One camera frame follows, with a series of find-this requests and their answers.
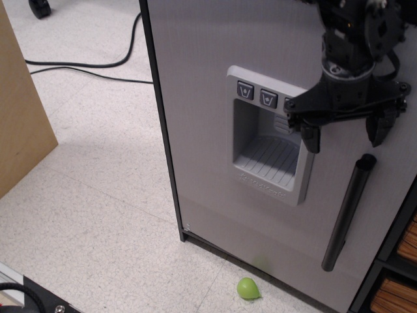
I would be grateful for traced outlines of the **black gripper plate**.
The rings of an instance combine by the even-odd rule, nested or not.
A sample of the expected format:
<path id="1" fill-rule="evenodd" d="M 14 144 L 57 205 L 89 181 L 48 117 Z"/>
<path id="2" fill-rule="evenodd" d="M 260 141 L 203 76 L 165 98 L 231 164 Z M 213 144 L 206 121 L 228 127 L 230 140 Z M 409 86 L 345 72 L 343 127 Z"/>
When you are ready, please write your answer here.
<path id="1" fill-rule="evenodd" d="M 311 89 L 287 100 L 283 110 L 290 126 L 300 128 L 310 153 L 320 153 L 321 126 L 365 117 L 367 136 L 372 147 L 377 147 L 395 125 L 398 110 L 405 109 L 410 92 L 406 82 L 382 82 L 373 76 L 360 82 L 337 82 L 322 76 Z"/>

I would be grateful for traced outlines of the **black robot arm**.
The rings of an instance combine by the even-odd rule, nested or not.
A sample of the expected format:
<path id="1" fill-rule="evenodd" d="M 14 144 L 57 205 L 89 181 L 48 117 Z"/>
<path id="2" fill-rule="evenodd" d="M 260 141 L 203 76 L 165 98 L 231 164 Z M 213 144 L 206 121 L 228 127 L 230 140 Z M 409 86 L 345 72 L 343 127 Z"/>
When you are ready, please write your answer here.
<path id="1" fill-rule="evenodd" d="M 416 25 L 415 1 L 315 1 L 325 28 L 322 76 L 288 100 L 289 124 L 310 153 L 319 153 L 323 125 L 365 119 L 373 147 L 379 146 L 407 108 L 411 86 L 396 80 L 394 48 Z"/>

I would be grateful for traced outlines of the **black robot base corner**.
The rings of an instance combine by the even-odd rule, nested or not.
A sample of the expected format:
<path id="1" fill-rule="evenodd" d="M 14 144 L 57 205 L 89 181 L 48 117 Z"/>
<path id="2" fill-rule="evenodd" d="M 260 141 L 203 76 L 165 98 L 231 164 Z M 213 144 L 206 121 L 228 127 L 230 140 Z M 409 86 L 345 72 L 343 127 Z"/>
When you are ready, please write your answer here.
<path id="1" fill-rule="evenodd" d="M 81 312 L 26 276 L 5 280 L 1 274 L 1 295 L 12 302 L 1 301 L 1 312 Z"/>

